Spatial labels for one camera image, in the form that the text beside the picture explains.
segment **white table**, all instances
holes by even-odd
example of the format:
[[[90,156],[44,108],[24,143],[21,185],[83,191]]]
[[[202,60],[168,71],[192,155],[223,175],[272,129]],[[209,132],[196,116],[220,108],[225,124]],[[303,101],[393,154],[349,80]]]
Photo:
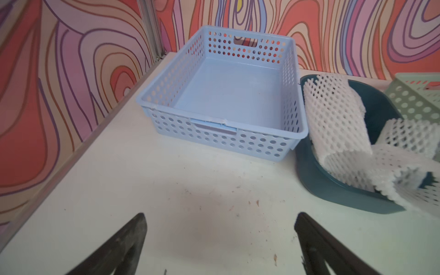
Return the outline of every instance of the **white table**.
[[[304,274],[301,211],[383,274],[438,274],[437,221],[317,198],[299,182],[294,152],[273,163],[161,136],[135,97],[0,254],[0,274],[64,274],[138,212],[148,232],[137,274]]]

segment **colorful swirl wallpaper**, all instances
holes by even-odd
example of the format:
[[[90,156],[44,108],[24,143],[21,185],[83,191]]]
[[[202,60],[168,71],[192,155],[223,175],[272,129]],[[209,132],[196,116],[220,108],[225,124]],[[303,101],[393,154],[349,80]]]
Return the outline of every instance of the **colorful swirl wallpaper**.
[[[0,232],[152,64],[136,0],[0,4]]]
[[[440,71],[439,0],[156,0],[162,41],[179,50],[201,26],[293,37],[300,68],[393,79]]]

